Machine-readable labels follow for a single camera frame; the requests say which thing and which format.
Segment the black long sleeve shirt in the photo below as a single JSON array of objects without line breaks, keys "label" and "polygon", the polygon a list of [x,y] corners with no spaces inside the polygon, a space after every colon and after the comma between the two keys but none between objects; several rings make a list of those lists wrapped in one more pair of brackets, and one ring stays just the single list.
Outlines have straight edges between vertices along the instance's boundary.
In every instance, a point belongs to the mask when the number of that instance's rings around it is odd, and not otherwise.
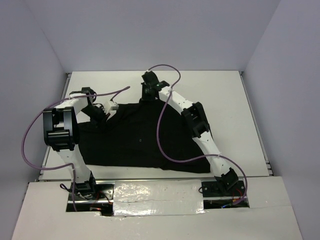
[{"label": "black long sleeve shirt", "polygon": [[159,168],[206,174],[210,164],[183,126],[181,115],[161,100],[120,104],[102,127],[78,124],[79,150],[87,165]]}]

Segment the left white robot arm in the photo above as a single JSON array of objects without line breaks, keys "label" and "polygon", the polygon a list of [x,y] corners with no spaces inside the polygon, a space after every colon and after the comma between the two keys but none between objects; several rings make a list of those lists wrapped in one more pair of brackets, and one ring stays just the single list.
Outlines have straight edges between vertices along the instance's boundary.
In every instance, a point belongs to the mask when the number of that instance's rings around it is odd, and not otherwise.
[{"label": "left white robot arm", "polygon": [[55,107],[43,110],[44,142],[51,147],[69,168],[72,184],[70,192],[84,199],[96,198],[98,186],[92,171],[86,166],[81,155],[80,129],[77,115],[82,112],[90,122],[102,127],[111,111],[117,107],[113,101],[95,103],[96,92],[90,87],[72,91],[69,98]]}]

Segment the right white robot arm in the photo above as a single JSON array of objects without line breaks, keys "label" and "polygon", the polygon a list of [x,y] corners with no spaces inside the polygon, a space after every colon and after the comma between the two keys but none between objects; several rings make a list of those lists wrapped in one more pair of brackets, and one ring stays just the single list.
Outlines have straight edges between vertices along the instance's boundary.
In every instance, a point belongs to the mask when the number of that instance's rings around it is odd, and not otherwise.
[{"label": "right white robot arm", "polygon": [[198,145],[210,165],[210,172],[217,181],[217,190],[221,195],[228,196],[234,191],[238,184],[239,177],[229,164],[230,160],[223,157],[214,142],[210,124],[208,122],[203,105],[200,102],[192,102],[173,90],[166,81],[159,81],[157,75],[147,70],[142,75],[142,99],[160,100],[164,106],[160,112],[156,125],[156,141],[162,155],[174,163],[193,162],[200,157],[186,160],[176,160],[165,154],[160,142],[160,125],[167,106],[172,107],[182,119],[185,125],[185,132]]}]

